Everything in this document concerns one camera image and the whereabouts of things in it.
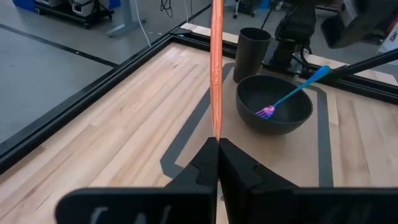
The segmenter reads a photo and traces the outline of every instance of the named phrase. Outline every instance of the black bowl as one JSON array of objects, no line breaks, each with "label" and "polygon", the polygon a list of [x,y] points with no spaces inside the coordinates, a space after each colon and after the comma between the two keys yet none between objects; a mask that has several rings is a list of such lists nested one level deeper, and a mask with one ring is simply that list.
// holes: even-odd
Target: black bowl
[{"label": "black bowl", "polygon": [[243,121],[264,134],[287,134],[302,125],[312,114],[312,102],[300,90],[278,105],[269,119],[256,115],[273,105],[296,86],[280,78],[255,75],[240,81],[236,89],[236,107]]}]

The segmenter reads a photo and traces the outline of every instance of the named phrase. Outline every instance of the black cup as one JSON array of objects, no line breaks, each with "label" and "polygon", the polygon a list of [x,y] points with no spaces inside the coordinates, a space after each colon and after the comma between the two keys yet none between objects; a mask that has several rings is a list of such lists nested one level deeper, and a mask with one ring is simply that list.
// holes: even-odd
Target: black cup
[{"label": "black cup", "polygon": [[271,38],[271,35],[262,29],[251,27],[241,29],[233,76],[236,83],[257,73]]}]

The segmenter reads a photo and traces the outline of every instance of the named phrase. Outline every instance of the cable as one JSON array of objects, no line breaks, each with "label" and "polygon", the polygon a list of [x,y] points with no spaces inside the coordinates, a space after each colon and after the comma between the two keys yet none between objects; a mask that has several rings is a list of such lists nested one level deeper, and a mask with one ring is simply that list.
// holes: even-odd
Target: cable
[{"label": "cable", "polygon": [[161,12],[166,11],[166,14],[170,18],[173,18],[172,0],[160,0],[160,11]]},{"label": "cable", "polygon": [[149,38],[148,38],[148,36],[147,36],[147,33],[145,33],[144,27],[142,26],[141,19],[139,18],[137,0],[135,0],[135,2],[136,2],[136,12],[137,12],[137,17],[138,17],[138,23],[139,23],[139,25],[141,26],[141,29],[142,29],[142,32],[143,32],[144,35],[145,35],[145,38],[147,39],[147,42],[148,42],[149,47],[152,47],[151,44],[150,44],[150,42],[149,42]]},{"label": "cable", "polygon": [[189,22],[189,15],[188,15],[188,7],[187,7],[187,0],[183,0],[185,5],[185,12],[187,13],[187,23]]}]

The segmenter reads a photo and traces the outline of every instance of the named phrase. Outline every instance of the floor line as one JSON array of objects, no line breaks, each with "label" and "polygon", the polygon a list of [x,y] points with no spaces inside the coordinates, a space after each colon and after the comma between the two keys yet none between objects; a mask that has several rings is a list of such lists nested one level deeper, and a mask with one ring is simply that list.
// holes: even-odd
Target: floor line
[{"label": "floor line", "polygon": [[57,44],[57,43],[55,43],[55,42],[52,42],[52,41],[43,39],[43,38],[41,38],[41,37],[37,37],[37,36],[32,35],[32,34],[28,34],[28,33],[24,32],[24,31],[17,30],[17,29],[15,29],[15,28],[6,26],[6,25],[4,25],[4,24],[0,24],[0,28],[2,28],[2,29],[4,29],[4,30],[7,30],[7,31],[9,31],[9,32],[13,32],[13,33],[15,33],[15,34],[22,35],[22,36],[24,36],[24,37],[28,37],[28,38],[30,38],[30,39],[32,39],[32,40],[36,40],[36,41],[38,41],[38,42],[40,42],[40,43],[47,44],[47,45],[50,45],[50,46],[52,46],[52,47],[55,47],[55,48],[58,48],[58,49],[61,49],[61,50],[70,52],[70,53],[72,53],[72,54],[75,54],[75,55],[78,55],[78,56],[81,56],[81,57],[84,57],[84,58],[93,60],[93,61],[95,61],[95,62],[104,64],[104,65],[108,65],[108,66],[113,67],[113,68],[116,67],[116,66],[118,66],[118,64],[113,63],[113,62],[110,62],[110,61],[108,61],[108,60],[105,60],[105,59],[96,57],[96,56],[94,56],[94,55],[90,55],[90,54],[88,54],[88,53],[81,52],[81,51],[76,50],[76,49],[73,49],[73,48],[71,48],[71,47],[67,47],[67,46],[64,46],[64,45]]}]

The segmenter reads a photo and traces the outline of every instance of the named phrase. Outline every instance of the copper rod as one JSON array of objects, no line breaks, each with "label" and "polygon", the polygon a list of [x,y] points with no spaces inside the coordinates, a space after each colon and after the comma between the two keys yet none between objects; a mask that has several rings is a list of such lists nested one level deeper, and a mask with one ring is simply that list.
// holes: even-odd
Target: copper rod
[{"label": "copper rod", "polygon": [[224,0],[213,0],[210,34],[210,102],[213,134],[220,140],[223,120],[223,14]]}]

